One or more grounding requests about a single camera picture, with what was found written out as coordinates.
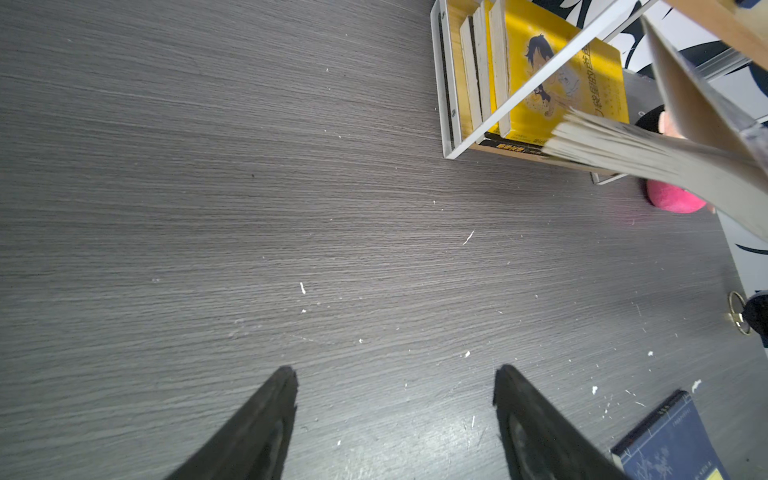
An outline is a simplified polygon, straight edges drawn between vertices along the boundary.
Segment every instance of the wooden table surface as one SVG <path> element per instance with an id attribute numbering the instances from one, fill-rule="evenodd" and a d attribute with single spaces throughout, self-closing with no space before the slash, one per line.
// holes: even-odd
<path id="1" fill-rule="evenodd" d="M 604 452 L 700 379 L 765 478 L 717 219 L 443 160 L 431 7 L 0 3 L 0 478 L 161 478 L 282 364 L 284 478 L 506 478 L 505 362 Z"/>

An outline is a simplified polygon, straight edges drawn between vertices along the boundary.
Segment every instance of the white speck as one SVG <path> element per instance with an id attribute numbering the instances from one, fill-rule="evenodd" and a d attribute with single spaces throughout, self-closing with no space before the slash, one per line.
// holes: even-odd
<path id="1" fill-rule="evenodd" d="M 472 231 L 472 233 L 470 233 L 470 234 L 469 234 L 469 237 L 467 237 L 467 240 L 464 240 L 464 243 L 462 243 L 462 247 L 463 247 L 464 245 L 466 245 L 466 244 L 467 244 L 467 242 L 469 242 L 469 239 L 470 239 L 470 238 L 472 238 L 472 235 L 474 235 L 474 234 L 475 234 L 475 231 L 473 230 L 473 231 Z"/>

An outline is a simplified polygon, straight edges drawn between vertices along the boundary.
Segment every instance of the gold ring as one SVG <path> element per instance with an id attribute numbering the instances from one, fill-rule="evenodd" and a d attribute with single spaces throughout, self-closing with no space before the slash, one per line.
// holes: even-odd
<path id="1" fill-rule="evenodd" d="M 733 321 L 733 324 L 736 325 L 736 328 L 739 329 L 739 331 L 743 335 L 750 335 L 752 333 L 752 327 L 750 327 L 750 324 L 746 324 L 746 330 L 742 327 L 742 325 L 746 322 L 744 322 L 744 317 L 741 316 L 741 312 L 736 313 L 736 310 L 733 308 L 733 298 L 736 297 L 739 299 L 739 302 L 741 303 L 741 309 L 744 310 L 744 307 L 746 305 L 746 302 L 744 301 L 744 297 L 741 296 L 738 292 L 731 292 L 728 293 L 728 308 L 730 308 L 730 318 Z"/>

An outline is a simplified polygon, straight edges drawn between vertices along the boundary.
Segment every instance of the blue book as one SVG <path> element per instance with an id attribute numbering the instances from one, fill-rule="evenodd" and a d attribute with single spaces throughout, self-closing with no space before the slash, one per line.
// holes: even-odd
<path id="1" fill-rule="evenodd" d="M 634 480 L 730 480 L 688 392 L 677 390 L 611 449 Z"/>

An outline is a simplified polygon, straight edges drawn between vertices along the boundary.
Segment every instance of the cartoon illustration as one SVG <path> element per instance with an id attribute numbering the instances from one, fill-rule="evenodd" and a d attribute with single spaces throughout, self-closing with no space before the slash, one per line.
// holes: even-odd
<path id="1" fill-rule="evenodd" d="M 530 76 L 539 71 L 547 60 L 554 57 L 554 51 L 547 39 L 539 35 L 528 42 L 528 52 L 525 57 L 531 65 L 531 69 L 527 71 Z M 536 87 L 525 99 L 525 103 L 530 109 L 541 112 L 545 117 L 551 117 L 557 107 L 567 110 L 578 105 L 577 93 L 580 83 L 576 73 L 568 65 L 564 65 L 543 84 Z M 556 91 L 558 86 L 562 94 Z"/>

